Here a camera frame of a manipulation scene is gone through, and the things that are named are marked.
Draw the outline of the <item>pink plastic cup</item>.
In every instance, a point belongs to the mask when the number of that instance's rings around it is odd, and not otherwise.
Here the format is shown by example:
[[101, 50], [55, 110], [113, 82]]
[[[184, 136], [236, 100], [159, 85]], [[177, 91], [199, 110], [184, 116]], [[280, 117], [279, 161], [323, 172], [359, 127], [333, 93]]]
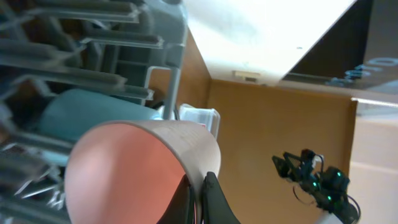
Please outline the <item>pink plastic cup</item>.
[[191, 121], [112, 121], [87, 131], [65, 173], [72, 223], [156, 223], [181, 179], [200, 195], [208, 172], [218, 173], [215, 137]]

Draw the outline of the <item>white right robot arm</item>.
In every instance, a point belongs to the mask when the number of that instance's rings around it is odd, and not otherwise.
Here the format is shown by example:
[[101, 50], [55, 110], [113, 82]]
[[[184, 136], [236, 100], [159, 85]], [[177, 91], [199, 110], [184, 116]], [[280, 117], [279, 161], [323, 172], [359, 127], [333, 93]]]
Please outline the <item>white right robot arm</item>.
[[342, 170], [330, 166], [325, 168], [324, 157], [310, 149], [303, 149], [299, 156], [284, 152], [282, 157], [272, 156], [272, 161], [280, 178], [295, 183], [311, 202], [323, 210], [325, 215], [319, 223], [355, 224], [361, 219], [361, 208], [355, 199], [348, 195], [350, 179]]

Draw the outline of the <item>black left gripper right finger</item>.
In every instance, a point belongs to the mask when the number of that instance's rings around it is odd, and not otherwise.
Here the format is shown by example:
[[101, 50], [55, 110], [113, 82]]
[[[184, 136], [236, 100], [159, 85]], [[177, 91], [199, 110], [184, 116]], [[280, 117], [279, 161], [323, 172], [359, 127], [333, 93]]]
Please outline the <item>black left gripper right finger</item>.
[[207, 172], [201, 189], [204, 224], [240, 224], [228, 204], [214, 172]]

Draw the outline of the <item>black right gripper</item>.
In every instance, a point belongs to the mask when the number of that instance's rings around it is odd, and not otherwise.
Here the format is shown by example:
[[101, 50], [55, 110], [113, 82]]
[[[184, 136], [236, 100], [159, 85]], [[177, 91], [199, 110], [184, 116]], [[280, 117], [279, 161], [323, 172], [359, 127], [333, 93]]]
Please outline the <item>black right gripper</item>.
[[[314, 174], [316, 161], [321, 160], [321, 171]], [[321, 191], [323, 158], [309, 149], [303, 149], [299, 156], [284, 152], [282, 157], [272, 156], [272, 162], [280, 178], [298, 183], [307, 193]]]

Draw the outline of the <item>light blue plastic cup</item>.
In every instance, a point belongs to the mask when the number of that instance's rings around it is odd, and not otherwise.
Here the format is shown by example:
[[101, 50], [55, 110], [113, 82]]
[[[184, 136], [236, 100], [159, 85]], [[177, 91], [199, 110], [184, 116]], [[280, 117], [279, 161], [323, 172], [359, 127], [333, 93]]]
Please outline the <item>light blue plastic cup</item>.
[[113, 98], [101, 93], [72, 89], [44, 109], [37, 131], [67, 141], [76, 141], [87, 130], [110, 121], [161, 120], [151, 108]]

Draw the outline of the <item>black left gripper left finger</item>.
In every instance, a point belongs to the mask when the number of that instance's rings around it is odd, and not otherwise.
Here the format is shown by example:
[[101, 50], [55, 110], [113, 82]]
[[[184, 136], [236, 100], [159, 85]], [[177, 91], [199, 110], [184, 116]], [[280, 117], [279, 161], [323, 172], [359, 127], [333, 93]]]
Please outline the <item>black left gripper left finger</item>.
[[194, 224], [195, 196], [193, 187], [184, 175], [158, 224]]

